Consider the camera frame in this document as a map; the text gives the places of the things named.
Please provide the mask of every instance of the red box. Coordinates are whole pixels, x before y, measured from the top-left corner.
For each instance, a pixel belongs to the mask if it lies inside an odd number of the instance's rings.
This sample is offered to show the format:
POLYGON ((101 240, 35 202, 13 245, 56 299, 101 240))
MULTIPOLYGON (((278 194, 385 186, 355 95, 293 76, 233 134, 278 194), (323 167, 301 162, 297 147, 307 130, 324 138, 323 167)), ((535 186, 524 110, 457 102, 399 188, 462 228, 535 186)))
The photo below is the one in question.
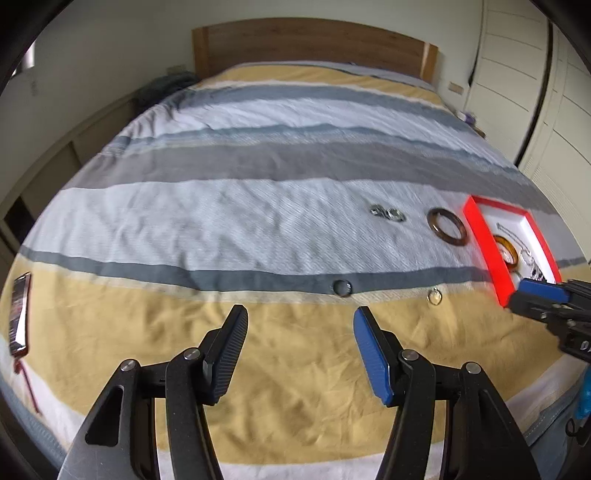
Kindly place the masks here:
POLYGON ((509 303, 509 297, 516 290, 516 283, 505 265, 491 231, 491 229, 494 231, 499 225, 504 228, 499 219, 512 225, 512 228, 519 232, 520 236, 517 238, 528 248, 536 266, 544 274, 548 283, 562 281, 548 244, 529 212, 513 205, 478 196, 469 197, 463 211, 476 243, 480 247, 491 274, 496 296, 502 306, 505 307, 509 303))

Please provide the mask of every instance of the bed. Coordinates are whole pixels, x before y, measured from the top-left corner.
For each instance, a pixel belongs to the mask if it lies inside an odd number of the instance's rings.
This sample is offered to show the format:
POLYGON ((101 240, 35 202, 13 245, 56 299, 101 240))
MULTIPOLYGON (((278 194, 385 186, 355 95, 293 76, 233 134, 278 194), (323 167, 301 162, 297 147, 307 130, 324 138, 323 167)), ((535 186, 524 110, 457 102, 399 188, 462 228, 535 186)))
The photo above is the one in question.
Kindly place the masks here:
MULTIPOLYGON (((167 361, 241 303, 245 346, 207 411, 225 477, 374 478, 395 411, 374 397, 353 337, 353 312, 369 305, 431 362, 481 364, 555 476, 584 364, 501 308, 478 248, 442 242, 426 213, 500 199, 532 213, 564 279, 591 280, 589 267, 550 202, 437 96, 437 47, 307 18, 202 27, 193 45, 203 80, 134 119, 64 187, 3 290, 0 390, 43 453, 62 463, 123 359, 167 361), (407 220, 371 215, 376 203, 407 220), (11 283, 27 271, 25 378, 6 338, 11 283), (351 295, 334 294, 338 280, 351 295)), ((159 403, 170 479, 164 416, 159 403)), ((427 478, 443 426, 438 405, 427 478)))

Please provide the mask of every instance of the wall outlet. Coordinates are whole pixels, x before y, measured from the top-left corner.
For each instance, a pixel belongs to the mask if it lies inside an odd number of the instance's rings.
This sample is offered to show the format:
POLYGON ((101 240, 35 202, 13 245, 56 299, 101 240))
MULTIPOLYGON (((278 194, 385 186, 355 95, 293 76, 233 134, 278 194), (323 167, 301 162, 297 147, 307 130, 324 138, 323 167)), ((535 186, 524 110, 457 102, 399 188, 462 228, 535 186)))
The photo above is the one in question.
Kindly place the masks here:
POLYGON ((182 63, 180 65, 173 65, 172 67, 168 67, 166 69, 166 75, 176 75, 177 73, 182 73, 187 71, 187 66, 182 63))
POLYGON ((449 82, 447 86, 448 90, 451 90, 453 93, 462 94, 464 93, 464 87, 462 85, 458 85, 457 83, 449 82))

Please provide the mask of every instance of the blue object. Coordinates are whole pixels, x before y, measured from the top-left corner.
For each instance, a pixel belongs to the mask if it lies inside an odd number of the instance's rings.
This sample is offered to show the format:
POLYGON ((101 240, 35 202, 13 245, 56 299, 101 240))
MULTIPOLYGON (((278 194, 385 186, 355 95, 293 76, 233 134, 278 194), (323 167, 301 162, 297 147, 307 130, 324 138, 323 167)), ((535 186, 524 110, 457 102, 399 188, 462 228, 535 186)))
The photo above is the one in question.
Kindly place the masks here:
POLYGON ((361 309, 353 315, 353 332, 374 394, 384 405, 391 405, 394 392, 390 387, 390 368, 361 309))
POLYGON ((521 280, 517 290, 523 293, 537 295, 538 297, 544 297, 556 303, 567 303, 570 299, 568 292, 565 292, 558 285, 530 280, 529 278, 521 280))
POLYGON ((576 418, 583 420, 591 413, 591 369, 587 366, 583 386, 579 394, 579 406, 577 407, 576 418))

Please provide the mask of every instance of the red cord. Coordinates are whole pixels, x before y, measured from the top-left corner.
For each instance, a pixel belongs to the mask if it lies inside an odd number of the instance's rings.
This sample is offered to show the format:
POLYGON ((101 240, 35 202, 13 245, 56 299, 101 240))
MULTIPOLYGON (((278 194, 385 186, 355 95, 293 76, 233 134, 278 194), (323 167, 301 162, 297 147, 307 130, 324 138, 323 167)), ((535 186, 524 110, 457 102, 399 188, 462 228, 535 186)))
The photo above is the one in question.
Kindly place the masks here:
POLYGON ((35 395, 33 395, 33 389, 31 388, 31 383, 29 382, 29 376, 27 375, 27 371, 25 370, 25 366, 22 364, 22 362, 18 358, 14 359, 14 372, 16 374, 19 374, 22 372, 22 374, 24 375, 25 382, 27 383, 27 388, 29 390, 29 395, 31 396, 31 401, 33 402, 33 407, 35 408, 35 411, 40 415, 41 410, 39 410, 39 406, 37 405, 37 400, 35 400, 35 395))

